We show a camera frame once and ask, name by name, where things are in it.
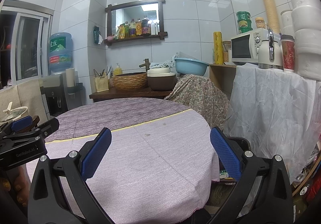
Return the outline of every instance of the wicker basket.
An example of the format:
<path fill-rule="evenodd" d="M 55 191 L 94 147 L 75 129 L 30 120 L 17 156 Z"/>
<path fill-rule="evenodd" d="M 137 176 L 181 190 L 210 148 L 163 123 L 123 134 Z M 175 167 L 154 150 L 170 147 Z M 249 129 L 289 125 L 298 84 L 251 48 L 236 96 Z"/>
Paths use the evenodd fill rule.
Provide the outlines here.
<path fill-rule="evenodd" d="M 97 92 L 109 90 L 108 77 L 107 76 L 95 77 L 95 85 L 96 85 Z"/>
<path fill-rule="evenodd" d="M 147 87 L 147 73 L 129 73 L 113 76 L 113 84 L 118 90 L 137 90 Z"/>

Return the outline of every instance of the yellow roll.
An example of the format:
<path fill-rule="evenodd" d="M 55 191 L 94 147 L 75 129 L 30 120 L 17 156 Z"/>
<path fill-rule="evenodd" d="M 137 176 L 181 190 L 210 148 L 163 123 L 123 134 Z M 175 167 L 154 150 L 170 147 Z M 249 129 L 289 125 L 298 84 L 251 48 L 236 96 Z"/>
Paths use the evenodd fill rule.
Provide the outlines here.
<path fill-rule="evenodd" d="M 269 27 L 272 29 L 274 33 L 280 33 L 280 22 L 279 16 L 276 11 L 276 5 L 274 0 L 263 0 L 264 6 L 267 15 L 267 21 Z"/>
<path fill-rule="evenodd" d="M 214 37 L 214 63 L 215 64 L 223 64 L 223 41 L 222 41 L 222 33 L 220 31 L 216 31 L 213 33 Z"/>

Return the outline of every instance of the microwave oven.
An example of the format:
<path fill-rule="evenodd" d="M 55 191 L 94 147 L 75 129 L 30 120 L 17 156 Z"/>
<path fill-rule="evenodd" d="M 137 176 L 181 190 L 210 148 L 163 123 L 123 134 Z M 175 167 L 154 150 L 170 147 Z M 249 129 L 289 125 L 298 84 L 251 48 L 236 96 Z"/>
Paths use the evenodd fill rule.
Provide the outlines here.
<path fill-rule="evenodd" d="M 268 39 L 267 29 L 257 28 L 239 34 L 231 39 L 232 62 L 259 62 L 259 47 L 262 40 Z"/>

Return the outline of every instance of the green container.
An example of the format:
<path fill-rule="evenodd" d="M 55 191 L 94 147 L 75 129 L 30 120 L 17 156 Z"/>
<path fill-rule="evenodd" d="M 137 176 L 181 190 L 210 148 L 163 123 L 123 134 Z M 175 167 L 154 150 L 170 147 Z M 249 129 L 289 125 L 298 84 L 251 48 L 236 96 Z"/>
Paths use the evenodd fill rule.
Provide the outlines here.
<path fill-rule="evenodd" d="M 239 19 L 238 20 L 239 27 L 249 26 L 252 27 L 252 20 L 250 19 Z"/>
<path fill-rule="evenodd" d="M 245 19 L 251 20 L 251 14 L 248 13 L 247 11 L 239 11 L 236 13 L 236 16 L 238 17 L 239 20 L 245 20 Z"/>
<path fill-rule="evenodd" d="M 245 32 L 248 32 L 248 31 L 251 31 L 251 30 L 253 30 L 253 28 L 251 28 L 251 27 L 249 27 L 249 26 L 239 27 L 239 32 L 240 32 L 240 34 L 245 33 Z"/>

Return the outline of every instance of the wooden mirror frame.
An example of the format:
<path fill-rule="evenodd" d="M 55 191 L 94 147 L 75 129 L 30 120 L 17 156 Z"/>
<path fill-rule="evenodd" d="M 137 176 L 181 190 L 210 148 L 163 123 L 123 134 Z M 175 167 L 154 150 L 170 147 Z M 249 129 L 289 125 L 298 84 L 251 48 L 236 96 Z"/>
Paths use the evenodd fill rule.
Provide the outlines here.
<path fill-rule="evenodd" d="M 164 39 L 164 37 L 167 36 L 168 34 L 166 31 L 164 31 L 163 2 L 165 2 L 165 0 L 144 0 L 144 1 L 134 1 L 134 2 L 123 3 L 115 6 L 111 4 L 108 5 L 108 7 L 105 8 L 105 11 L 107 12 L 107 36 L 111 36 L 112 34 L 111 33 L 112 31 L 111 30 L 111 12 L 113 10 L 120 10 L 124 8 L 136 7 L 141 5 L 153 4 L 153 3 L 158 3 L 159 32 L 158 32 L 158 35 L 136 36 L 134 38 L 128 38 L 128 39 L 116 39 L 111 41 L 108 41 L 107 39 L 105 39 L 105 44 L 110 46 L 113 43 L 137 40 L 137 39 L 154 39 L 154 38 Z"/>

